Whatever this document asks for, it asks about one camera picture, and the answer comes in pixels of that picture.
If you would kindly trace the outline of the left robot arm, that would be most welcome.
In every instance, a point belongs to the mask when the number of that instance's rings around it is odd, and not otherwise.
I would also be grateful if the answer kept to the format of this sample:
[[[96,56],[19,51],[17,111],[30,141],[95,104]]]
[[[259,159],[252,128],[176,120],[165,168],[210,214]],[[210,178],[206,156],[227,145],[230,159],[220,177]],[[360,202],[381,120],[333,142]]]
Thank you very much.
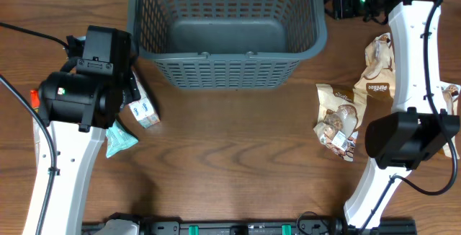
[[[125,105],[141,98],[129,32],[90,26],[83,48],[38,88],[41,159],[24,234],[79,234],[97,154]]]

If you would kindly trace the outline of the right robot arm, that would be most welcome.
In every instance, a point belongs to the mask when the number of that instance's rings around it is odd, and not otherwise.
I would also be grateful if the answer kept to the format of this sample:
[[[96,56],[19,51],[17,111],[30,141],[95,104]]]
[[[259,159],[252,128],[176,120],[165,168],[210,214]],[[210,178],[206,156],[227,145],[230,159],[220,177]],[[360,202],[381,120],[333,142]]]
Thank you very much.
[[[440,87],[437,31],[443,0],[325,0],[334,19],[385,15],[396,60],[392,112],[372,121],[364,142],[367,166],[344,205],[345,234],[409,234],[411,221],[380,223],[400,183],[443,146],[451,146],[460,119],[448,112]]]

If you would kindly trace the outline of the grey plastic basket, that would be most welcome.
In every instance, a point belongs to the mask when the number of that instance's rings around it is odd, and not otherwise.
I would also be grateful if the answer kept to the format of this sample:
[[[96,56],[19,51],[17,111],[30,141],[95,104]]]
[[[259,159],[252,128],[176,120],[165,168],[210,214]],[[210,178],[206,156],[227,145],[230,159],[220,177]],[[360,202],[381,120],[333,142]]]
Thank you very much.
[[[327,41],[323,0],[129,0],[127,30],[182,89],[276,88]]]

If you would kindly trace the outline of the small teal snack packet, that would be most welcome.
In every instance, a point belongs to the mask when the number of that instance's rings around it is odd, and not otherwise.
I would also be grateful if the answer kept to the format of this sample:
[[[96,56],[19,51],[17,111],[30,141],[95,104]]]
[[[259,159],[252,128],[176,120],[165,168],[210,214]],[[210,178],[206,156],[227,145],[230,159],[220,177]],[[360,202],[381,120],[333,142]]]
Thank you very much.
[[[131,148],[138,143],[135,136],[129,134],[116,120],[106,131],[107,151],[106,157],[110,158],[120,151]]]

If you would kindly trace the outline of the beige snack bag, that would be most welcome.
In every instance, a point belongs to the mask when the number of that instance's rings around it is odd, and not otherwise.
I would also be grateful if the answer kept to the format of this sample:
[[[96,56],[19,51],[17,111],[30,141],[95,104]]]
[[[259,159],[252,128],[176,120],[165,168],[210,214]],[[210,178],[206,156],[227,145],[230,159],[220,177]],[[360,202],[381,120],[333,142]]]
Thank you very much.
[[[395,59],[389,32],[377,36],[364,50],[366,68],[354,88],[379,100],[395,95]]]
[[[457,106],[458,106],[458,97],[460,95],[460,85],[451,84],[451,83],[447,83],[447,82],[441,82],[441,85],[442,85],[441,89],[442,89],[442,94],[443,94],[443,97],[444,97],[444,101],[446,102],[446,105],[447,105],[447,113],[448,113],[448,115],[459,116],[458,112],[457,112]],[[460,156],[459,156],[459,154],[457,153],[457,150],[456,150],[455,137],[452,138],[452,142],[453,142],[453,146],[455,148],[456,157],[457,157],[457,159],[460,159]],[[444,145],[443,152],[444,152],[445,156],[447,156],[449,158],[452,158],[448,143],[446,143]]]
[[[357,89],[316,84],[319,109],[313,131],[321,145],[344,161],[352,161],[367,95]]]

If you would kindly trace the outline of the white patterned carton box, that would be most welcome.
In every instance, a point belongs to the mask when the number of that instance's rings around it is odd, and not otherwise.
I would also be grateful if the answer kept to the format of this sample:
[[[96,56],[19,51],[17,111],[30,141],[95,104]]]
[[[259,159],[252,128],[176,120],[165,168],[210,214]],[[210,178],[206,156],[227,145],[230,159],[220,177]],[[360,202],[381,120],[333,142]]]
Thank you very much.
[[[129,104],[129,107],[138,123],[144,128],[149,128],[159,123],[160,118],[158,113],[134,71],[132,71],[132,75],[130,76],[130,88],[132,91],[132,102]]]

